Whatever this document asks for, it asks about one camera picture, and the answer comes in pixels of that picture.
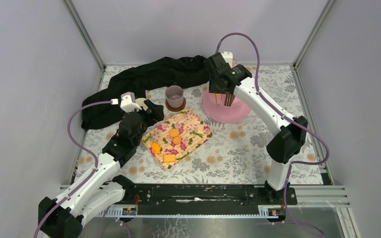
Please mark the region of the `pink three-tier cake stand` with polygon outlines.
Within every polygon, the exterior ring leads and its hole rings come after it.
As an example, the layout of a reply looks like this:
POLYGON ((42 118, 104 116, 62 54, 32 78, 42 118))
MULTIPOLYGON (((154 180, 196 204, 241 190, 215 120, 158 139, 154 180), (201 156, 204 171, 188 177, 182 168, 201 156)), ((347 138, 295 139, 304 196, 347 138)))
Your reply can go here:
POLYGON ((205 90, 202 94, 202 107, 205 113, 217 122, 237 123, 251 112, 251 108, 238 98, 234 99, 231 107, 216 106, 214 95, 205 90))

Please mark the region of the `orange fish-shaped cookie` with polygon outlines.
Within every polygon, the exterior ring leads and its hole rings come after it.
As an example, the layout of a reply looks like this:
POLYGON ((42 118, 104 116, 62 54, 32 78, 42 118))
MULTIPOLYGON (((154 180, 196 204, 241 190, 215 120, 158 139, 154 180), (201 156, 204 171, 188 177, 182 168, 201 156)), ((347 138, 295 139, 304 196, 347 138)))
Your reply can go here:
POLYGON ((162 147, 157 142, 152 143, 151 148, 154 154, 161 154, 162 147))

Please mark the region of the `orange square cracker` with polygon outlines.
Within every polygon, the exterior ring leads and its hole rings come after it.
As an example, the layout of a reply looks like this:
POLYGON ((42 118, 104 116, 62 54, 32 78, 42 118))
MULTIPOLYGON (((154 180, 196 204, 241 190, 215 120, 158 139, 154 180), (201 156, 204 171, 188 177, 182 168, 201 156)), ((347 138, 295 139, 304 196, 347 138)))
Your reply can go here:
POLYGON ((175 154, 168 154, 163 156, 163 163, 174 163, 176 161, 175 154))

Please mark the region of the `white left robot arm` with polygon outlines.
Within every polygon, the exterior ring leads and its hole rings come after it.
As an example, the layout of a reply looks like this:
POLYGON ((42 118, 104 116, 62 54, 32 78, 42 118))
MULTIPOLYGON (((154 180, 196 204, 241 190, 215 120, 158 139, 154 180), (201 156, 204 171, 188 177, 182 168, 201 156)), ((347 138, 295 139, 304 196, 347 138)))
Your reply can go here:
POLYGON ((50 238, 77 238, 83 227, 110 205, 130 203, 133 182, 117 176, 106 188, 100 186, 117 173, 136 153, 146 130, 164 119, 164 107, 149 99, 125 95, 107 101, 124 111, 119 128, 95 162, 76 182, 53 199, 45 197, 38 206, 34 237, 43 232, 50 238))

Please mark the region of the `purple mug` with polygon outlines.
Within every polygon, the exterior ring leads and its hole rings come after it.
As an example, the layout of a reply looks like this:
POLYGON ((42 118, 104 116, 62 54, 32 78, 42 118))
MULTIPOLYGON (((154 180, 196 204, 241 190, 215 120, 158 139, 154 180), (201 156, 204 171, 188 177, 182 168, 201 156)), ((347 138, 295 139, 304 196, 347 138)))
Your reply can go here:
POLYGON ((165 91, 166 101, 169 107, 177 109, 184 104, 184 91, 178 85, 172 85, 165 91))

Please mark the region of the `chocolate wafer biscuit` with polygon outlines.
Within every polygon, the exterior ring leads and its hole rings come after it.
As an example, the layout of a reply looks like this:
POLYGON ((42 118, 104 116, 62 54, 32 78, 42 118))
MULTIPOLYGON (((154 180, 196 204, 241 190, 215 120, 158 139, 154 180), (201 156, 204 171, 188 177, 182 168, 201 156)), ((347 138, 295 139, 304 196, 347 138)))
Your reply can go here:
POLYGON ((235 96, 233 94, 226 94, 225 95, 224 106, 231 107, 232 104, 233 104, 234 99, 235 99, 235 96))

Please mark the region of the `white paper cup black base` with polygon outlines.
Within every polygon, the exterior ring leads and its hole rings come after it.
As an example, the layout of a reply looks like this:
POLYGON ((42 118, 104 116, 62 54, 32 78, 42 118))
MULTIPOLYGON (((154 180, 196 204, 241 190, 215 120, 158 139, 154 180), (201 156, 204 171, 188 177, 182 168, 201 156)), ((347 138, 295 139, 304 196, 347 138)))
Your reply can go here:
POLYGON ((146 98, 137 98, 135 102, 144 110, 148 109, 148 106, 145 104, 146 98))

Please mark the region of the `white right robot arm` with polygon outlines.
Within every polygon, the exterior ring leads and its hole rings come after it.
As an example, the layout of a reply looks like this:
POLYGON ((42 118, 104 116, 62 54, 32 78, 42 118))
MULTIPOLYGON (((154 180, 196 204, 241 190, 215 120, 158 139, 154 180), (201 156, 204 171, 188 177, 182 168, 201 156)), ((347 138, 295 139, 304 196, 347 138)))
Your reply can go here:
POLYGON ((204 61, 210 75, 213 93, 232 94, 261 118, 273 138, 266 150, 272 159, 271 172, 267 179, 270 186, 265 190, 266 201, 277 204, 284 198, 287 173, 292 157, 299 154, 306 141, 306 132, 299 126, 307 127, 304 116, 294 117, 277 104, 260 88, 256 76, 241 64, 231 67, 221 53, 216 52, 204 61))

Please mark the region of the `round orange cookie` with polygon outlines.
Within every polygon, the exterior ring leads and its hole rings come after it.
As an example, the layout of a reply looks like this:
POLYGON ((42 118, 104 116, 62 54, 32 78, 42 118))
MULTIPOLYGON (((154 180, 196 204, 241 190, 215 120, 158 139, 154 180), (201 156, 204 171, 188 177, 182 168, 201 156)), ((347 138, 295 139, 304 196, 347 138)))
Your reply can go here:
POLYGON ((178 137, 180 135, 180 131, 177 129, 177 128, 172 128, 170 131, 169 131, 169 135, 174 138, 174 137, 178 137))

